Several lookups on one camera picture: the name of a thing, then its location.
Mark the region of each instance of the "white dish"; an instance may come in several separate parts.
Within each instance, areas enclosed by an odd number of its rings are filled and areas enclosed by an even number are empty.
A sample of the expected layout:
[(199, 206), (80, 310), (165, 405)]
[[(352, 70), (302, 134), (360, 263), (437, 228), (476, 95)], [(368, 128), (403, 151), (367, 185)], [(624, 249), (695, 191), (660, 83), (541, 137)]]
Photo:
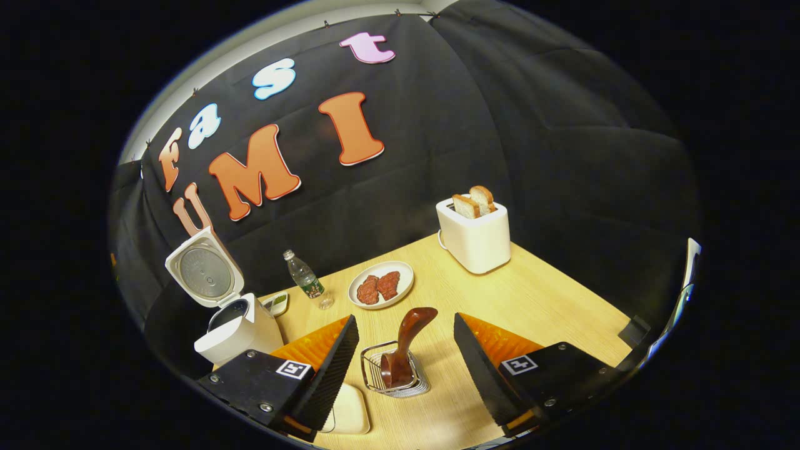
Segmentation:
[[(379, 292), (378, 302), (374, 305), (368, 305), (358, 301), (358, 287), (364, 283), (366, 277), (375, 275), (378, 278), (381, 278), (392, 271), (400, 272), (397, 295), (389, 300), (386, 300)], [(385, 263), (375, 264), (374, 266), (358, 274), (358, 276), (353, 279), (352, 283), (350, 283), (350, 288), (347, 289), (347, 296), (357, 307), (362, 307), (364, 309), (381, 309), (382, 307), (387, 307), (399, 302), (403, 297), (406, 296), (406, 294), (408, 294), (412, 284), (414, 284), (414, 269), (412, 269), (410, 265), (403, 263), (402, 261), (386, 261)]]
[[(281, 295), (285, 295), (286, 299), (283, 300), (281, 303), (273, 304), (275, 299), (280, 297)], [(279, 292), (275, 295), (272, 295), (269, 298), (264, 299), (261, 302), (261, 306), (272, 316), (278, 317), (279, 315), (283, 314), (286, 311), (286, 306), (289, 304), (289, 293), (286, 291)]]

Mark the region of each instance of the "letter t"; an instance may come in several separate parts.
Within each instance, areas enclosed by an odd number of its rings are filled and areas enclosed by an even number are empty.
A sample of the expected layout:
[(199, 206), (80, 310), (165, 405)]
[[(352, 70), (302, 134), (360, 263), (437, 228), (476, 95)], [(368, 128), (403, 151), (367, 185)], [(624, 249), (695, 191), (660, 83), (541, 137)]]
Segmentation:
[(370, 36), (369, 33), (358, 33), (351, 36), (339, 43), (340, 47), (350, 47), (353, 55), (358, 61), (367, 64), (379, 64), (380, 62), (388, 62), (394, 58), (392, 50), (380, 51), (376, 42), (385, 42), (386, 38), (383, 36)]

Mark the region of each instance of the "white toaster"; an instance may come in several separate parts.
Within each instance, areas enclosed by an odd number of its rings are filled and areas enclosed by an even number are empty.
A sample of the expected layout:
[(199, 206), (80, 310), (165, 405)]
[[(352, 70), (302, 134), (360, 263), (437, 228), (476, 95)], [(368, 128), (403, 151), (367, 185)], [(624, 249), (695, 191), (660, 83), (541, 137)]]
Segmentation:
[(487, 273), (511, 259), (508, 210), (497, 202), (494, 206), (496, 211), (468, 219), (453, 209), (452, 198), (436, 204), (439, 245), (474, 274)]

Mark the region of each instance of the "toast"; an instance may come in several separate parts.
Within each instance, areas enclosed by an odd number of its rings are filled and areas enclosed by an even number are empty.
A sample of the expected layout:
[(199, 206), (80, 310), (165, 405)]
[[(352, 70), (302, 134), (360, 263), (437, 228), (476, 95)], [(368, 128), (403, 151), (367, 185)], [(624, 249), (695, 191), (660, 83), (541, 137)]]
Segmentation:
[(497, 210), (494, 207), (494, 198), (492, 193), (483, 186), (472, 186), (470, 188), (470, 197), (474, 200), (480, 209), (480, 216), (487, 215)]
[(481, 216), (481, 207), (478, 202), (463, 195), (453, 195), (453, 206), (457, 213), (468, 219), (476, 219)]

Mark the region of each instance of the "white plate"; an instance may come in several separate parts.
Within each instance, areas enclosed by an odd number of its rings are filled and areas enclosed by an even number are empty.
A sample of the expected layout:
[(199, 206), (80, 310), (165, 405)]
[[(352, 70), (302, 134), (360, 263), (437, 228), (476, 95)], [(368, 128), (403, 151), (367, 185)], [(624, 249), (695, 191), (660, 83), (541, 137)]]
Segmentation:
[[(400, 272), (397, 295), (389, 299), (389, 301), (386, 301), (383, 299), (383, 295), (381, 295), (379, 292), (378, 302), (374, 305), (367, 305), (358, 301), (358, 287), (364, 283), (366, 277), (375, 275), (378, 278), (381, 278), (392, 271)], [(382, 307), (387, 307), (391, 304), (399, 302), (403, 297), (406, 296), (408, 291), (411, 289), (412, 284), (414, 284), (414, 269), (412, 269), (411, 266), (403, 263), (402, 261), (386, 261), (385, 263), (375, 264), (374, 266), (358, 274), (358, 276), (353, 279), (353, 282), (350, 283), (350, 288), (347, 289), (347, 296), (350, 297), (350, 301), (353, 302), (353, 304), (355, 304), (357, 307), (362, 307), (364, 309), (381, 309)]]

